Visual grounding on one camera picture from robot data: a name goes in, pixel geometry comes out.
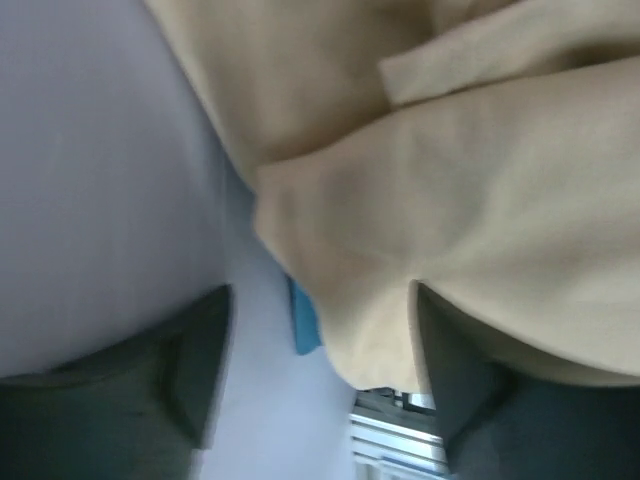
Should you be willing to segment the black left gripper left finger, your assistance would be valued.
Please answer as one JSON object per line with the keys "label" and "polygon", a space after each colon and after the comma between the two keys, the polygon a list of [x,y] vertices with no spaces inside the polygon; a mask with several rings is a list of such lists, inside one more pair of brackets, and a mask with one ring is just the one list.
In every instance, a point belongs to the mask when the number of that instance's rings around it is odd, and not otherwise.
{"label": "black left gripper left finger", "polygon": [[187,479],[208,445],[233,291],[49,371],[1,380],[4,479]]}

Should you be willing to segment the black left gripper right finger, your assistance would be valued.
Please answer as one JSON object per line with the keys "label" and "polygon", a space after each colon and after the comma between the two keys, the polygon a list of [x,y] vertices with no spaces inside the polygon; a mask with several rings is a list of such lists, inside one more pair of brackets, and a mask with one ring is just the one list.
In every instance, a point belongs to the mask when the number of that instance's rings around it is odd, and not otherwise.
{"label": "black left gripper right finger", "polygon": [[494,360],[504,334],[425,286],[417,323],[457,479],[636,479],[639,389],[537,378]]}

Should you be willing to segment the tan beige t shirt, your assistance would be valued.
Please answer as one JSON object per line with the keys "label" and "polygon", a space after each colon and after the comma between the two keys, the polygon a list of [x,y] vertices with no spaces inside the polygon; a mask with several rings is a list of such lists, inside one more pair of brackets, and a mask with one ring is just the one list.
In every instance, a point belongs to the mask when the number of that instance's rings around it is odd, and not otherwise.
{"label": "tan beige t shirt", "polygon": [[492,359],[639,382],[635,1],[152,1],[353,387],[427,392],[417,291]]}

